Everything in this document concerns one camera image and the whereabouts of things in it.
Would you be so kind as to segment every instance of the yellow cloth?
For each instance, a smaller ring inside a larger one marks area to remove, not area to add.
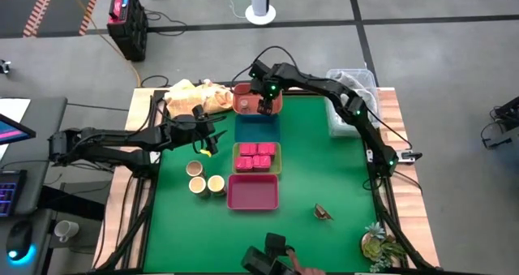
[[[182,79],[164,95],[171,117],[193,114],[196,105],[202,105],[204,112],[214,114],[233,107],[233,93],[223,85],[206,79],[195,87],[188,79]]]

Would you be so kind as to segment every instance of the keyboard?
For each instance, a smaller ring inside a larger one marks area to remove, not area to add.
[[[9,217],[27,177],[26,170],[0,170],[0,217]]]

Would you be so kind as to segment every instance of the concrete floor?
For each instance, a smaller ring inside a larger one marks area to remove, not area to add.
[[[242,15],[249,4],[234,0]],[[188,24],[236,19],[226,0],[150,2]],[[519,0],[358,0],[364,19],[519,14]],[[277,21],[352,19],[350,0],[272,0]],[[98,0],[104,23],[109,0]],[[153,23],[165,26],[168,23]],[[483,148],[479,132],[488,111],[519,92],[519,22],[366,26],[380,86],[397,88],[441,265],[452,271],[516,274],[519,269],[519,163],[517,149]],[[264,48],[283,45],[305,72],[364,67],[355,26],[264,28],[149,34],[143,77],[167,75],[228,81]],[[0,40],[16,71],[3,79],[1,97],[66,96],[69,102],[127,108],[135,78],[99,36]],[[278,52],[267,63],[287,60]],[[68,107],[65,127],[123,128],[126,112]],[[108,174],[66,169],[63,182],[106,180]],[[54,273],[88,269],[92,256],[61,251]]]

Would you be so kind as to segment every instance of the green tabletop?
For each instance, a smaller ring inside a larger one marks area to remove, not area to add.
[[[199,160],[208,176],[232,174],[235,112],[216,123],[228,130],[211,158],[191,146],[163,152],[145,272],[244,272],[240,262],[249,246],[264,249],[268,232],[286,236],[303,267],[326,272],[369,270],[362,256],[364,226],[375,221],[360,139],[332,139],[322,97],[284,97],[280,112],[282,172],[279,208],[270,212],[239,212],[227,208],[225,197],[201,200],[188,189],[185,168]],[[333,220],[313,215],[322,205]]]

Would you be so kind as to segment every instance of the person's hand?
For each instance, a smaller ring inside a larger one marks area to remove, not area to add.
[[[311,268],[302,268],[298,257],[295,255],[293,250],[287,250],[286,254],[289,256],[290,261],[292,261],[292,265],[294,266],[294,270],[301,273],[301,275],[326,275],[326,273],[319,269],[311,269]]]

